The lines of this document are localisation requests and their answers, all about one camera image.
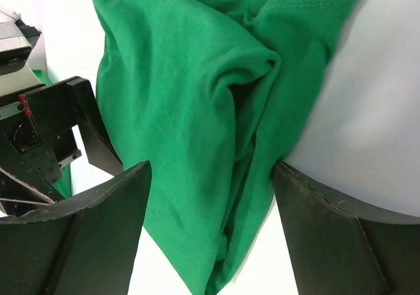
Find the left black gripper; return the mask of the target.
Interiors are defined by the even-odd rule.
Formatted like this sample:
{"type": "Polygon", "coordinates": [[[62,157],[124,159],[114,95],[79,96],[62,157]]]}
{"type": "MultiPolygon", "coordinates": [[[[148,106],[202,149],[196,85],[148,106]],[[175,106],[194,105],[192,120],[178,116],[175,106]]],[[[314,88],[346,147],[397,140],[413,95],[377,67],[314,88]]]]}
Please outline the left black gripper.
{"type": "MultiPolygon", "coordinates": [[[[122,162],[111,144],[90,81],[72,77],[65,84],[72,94],[76,123],[88,162],[112,176],[122,173],[122,162]]],[[[34,164],[36,171],[51,182],[63,198],[68,199],[73,195],[70,163],[81,156],[74,134],[69,129],[55,138],[42,141],[18,98],[20,94],[46,86],[46,83],[40,83],[1,95],[1,132],[6,134],[17,152],[34,164]]]]}

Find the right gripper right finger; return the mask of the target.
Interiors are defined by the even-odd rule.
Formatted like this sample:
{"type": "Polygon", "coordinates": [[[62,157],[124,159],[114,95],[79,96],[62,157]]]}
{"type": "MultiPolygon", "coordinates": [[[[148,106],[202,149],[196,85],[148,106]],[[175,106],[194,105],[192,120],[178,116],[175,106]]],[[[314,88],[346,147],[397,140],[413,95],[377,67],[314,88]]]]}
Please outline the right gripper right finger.
{"type": "Polygon", "coordinates": [[[300,294],[418,294],[419,218],[277,162],[276,202],[300,294]]]}

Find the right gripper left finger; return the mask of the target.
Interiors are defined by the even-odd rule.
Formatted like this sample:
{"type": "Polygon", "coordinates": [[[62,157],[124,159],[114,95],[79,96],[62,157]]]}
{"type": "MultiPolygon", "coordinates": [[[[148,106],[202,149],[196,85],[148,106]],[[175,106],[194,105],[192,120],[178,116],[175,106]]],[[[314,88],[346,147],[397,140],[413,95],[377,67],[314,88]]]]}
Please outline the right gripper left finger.
{"type": "Polygon", "coordinates": [[[1,219],[2,294],[126,294],[152,181],[143,161],[69,199],[1,219]]]}

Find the green t shirt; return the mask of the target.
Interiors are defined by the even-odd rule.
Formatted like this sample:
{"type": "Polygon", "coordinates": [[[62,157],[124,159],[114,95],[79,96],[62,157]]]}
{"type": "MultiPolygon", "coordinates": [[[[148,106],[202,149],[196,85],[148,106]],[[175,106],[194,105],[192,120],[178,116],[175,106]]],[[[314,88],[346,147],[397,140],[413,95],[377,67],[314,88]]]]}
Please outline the green t shirt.
{"type": "Polygon", "coordinates": [[[125,168],[151,162],[144,227],[192,294],[244,261],[356,2],[93,0],[104,124],[125,168]]]}

